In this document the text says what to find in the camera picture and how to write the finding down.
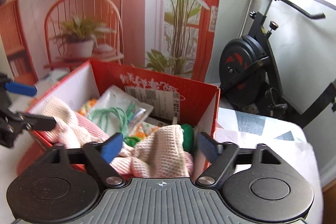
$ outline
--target ridged black surface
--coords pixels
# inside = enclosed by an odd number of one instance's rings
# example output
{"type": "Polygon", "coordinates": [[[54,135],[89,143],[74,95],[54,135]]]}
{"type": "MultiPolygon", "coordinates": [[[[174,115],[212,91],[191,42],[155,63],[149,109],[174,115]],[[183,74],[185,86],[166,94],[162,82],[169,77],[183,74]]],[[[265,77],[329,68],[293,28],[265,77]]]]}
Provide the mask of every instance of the ridged black surface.
{"type": "Polygon", "coordinates": [[[108,190],[95,209],[68,222],[111,223],[255,224],[236,216],[226,208],[214,190],[199,189],[190,179],[133,179],[123,189],[108,190]]]}

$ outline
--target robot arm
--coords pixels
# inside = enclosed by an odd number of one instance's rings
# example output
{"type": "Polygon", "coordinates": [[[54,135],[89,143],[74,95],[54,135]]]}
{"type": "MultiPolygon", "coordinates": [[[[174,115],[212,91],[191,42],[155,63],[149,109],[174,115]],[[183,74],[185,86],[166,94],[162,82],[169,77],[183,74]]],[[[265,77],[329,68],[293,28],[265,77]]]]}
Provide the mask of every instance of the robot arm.
{"type": "MultiPolygon", "coordinates": [[[[35,96],[36,87],[14,82],[6,74],[0,72],[0,89],[26,96],[35,96]]],[[[14,140],[23,130],[50,131],[56,126],[53,117],[27,113],[13,113],[0,106],[0,145],[12,148],[14,140]]]]}

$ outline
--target white knitted fabric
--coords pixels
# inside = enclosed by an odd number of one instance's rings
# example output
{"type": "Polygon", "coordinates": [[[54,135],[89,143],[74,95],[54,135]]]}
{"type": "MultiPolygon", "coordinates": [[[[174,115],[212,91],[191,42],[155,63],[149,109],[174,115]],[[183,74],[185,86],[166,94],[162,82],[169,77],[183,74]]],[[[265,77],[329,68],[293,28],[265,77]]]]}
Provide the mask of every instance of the white knitted fabric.
{"type": "Polygon", "coordinates": [[[43,105],[41,115],[52,116],[57,125],[52,131],[40,132],[51,143],[64,143],[66,148],[80,148],[86,143],[104,142],[109,137],[99,127],[56,97],[49,98],[43,105]]]}
{"type": "Polygon", "coordinates": [[[111,166],[121,175],[140,178],[189,177],[193,162],[183,151],[180,125],[159,128],[132,148],[123,144],[111,166]]]}

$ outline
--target wooden bookshelf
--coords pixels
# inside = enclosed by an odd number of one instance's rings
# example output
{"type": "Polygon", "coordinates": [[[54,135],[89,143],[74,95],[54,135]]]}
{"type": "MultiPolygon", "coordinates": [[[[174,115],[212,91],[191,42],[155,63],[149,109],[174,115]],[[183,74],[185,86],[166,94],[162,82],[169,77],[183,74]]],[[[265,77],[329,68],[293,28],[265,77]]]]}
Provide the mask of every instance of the wooden bookshelf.
{"type": "Polygon", "coordinates": [[[0,36],[14,80],[33,85],[37,76],[22,29],[18,0],[0,6],[0,36]]]}

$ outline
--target green yarn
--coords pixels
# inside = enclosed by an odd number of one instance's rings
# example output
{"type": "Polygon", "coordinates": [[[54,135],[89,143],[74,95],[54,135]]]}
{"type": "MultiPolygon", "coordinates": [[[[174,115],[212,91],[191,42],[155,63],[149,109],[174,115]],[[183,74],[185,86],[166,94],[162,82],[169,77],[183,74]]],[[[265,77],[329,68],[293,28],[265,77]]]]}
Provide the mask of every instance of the green yarn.
{"type": "Polygon", "coordinates": [[[90,115],[89,119],[93,121],[95,118],[99,117],[97,126],[99,126],[104,132],[108,131],[109,128],[109,115],[112,113],[114,114],[117,118],[119,118],[119,132],[122,133],[124,138],[128,137],[128,122],[130,119],[133,117],[133,110],[135,108],[135,104],[132,103],[130,106],[127,108],[126,112],[123,111],[119,107],[110,107],[110,108],[101,108],[101,109],[95,109],[93,110],[90,115]]]}
{"type": "Polygon", "coordinates": [[[124,138],[124,143],[126,143],[130,147],[134,147],[139,141],[141,141],[138,137],[126,137],[124,138]]]}
{"type": "Polygon", "coordinates": [[[194,145],[194,130],[187,123],[181,125],[181,128],[183,129],[183,150],[191,154],[194,145]]]}

